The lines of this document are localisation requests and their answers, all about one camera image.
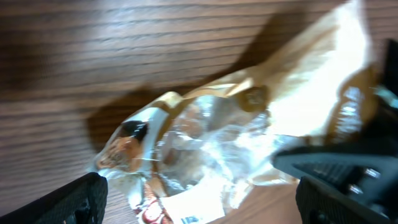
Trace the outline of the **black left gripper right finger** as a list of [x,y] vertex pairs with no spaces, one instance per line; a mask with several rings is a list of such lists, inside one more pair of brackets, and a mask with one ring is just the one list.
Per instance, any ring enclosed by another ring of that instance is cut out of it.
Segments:
[[387,217],[307,177],[301,178],[296,189],[295,200],[303,224],[383,224],[389,222]]

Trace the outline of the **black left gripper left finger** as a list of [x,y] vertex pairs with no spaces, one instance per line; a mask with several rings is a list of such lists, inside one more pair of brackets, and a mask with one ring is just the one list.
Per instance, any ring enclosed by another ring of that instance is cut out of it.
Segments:
[[102,224],[106,178],[90,172],[1,217],[1,224]]

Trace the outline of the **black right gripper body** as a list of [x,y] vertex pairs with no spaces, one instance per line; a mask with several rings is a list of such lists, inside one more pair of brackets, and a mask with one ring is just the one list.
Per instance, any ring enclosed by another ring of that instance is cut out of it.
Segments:
[[375,117],[366,128],[365,136],[391,137],[397,142],[397,40],[387,41],[381,81],[374,93],[379,106]]

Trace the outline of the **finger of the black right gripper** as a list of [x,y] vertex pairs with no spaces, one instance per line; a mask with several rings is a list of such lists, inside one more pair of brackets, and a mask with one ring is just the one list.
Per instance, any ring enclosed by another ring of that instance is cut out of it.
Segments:
[[397,150],[388,147],[300,147],[278,153],[273,166],[310,177],[389,218],[397,217]]

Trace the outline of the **brown snack pouch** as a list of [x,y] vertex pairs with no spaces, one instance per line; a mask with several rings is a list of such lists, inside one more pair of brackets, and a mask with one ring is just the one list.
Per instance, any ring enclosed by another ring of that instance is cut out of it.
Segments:
[[265,62],[125,119],[91,169],[127,197],[140,223],[209,223],[255,186],[291,184],[275,155],[350,141],[376,110],[361,0],[325,14]]

